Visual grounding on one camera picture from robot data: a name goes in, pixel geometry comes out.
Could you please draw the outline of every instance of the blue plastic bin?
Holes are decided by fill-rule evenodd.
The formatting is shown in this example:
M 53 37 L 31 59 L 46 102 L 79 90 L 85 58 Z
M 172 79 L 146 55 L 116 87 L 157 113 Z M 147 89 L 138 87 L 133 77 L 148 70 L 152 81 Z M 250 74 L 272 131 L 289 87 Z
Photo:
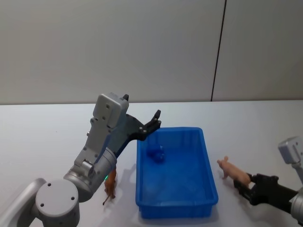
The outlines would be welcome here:
M 161 162 L 152 158 L 156 147 L 164 153 Z M 137 142 L 136 203 L 142 218 L 209 217 L 217 202 L 200 128 L 161 128 Z

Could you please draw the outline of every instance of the white tabletop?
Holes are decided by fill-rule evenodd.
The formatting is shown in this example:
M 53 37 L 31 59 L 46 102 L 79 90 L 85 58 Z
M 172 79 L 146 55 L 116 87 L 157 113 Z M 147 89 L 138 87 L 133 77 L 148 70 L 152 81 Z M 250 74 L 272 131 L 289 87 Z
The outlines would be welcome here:
M 62 178 L 86 141 L 94 105 L 0 106 L 0 207 L 23 183 L 36 177 Z M 162 127 L 196 126 L 203 129 L 219 195 L 210 218 L 144 220 L 135 204 L 136 143 L 132 141 L 117 163 L 116 198 L 102 206 L 101 186 L 80 204 L 80 227 L 276 227 L 296 221 L 276 208 L 248 205 L 222 180 L 217 159 L 228 155 L 243 170 L 277 175 L 280 184 L 301 187 L 296 172 L 283 162 L 277 145 L 288 137 L 303 136 L 303 101 L 149 103 L 130 104 L 128 113 L 147 122 L 162 111 Z M 41 227 L 35 220 L 32 227 Z

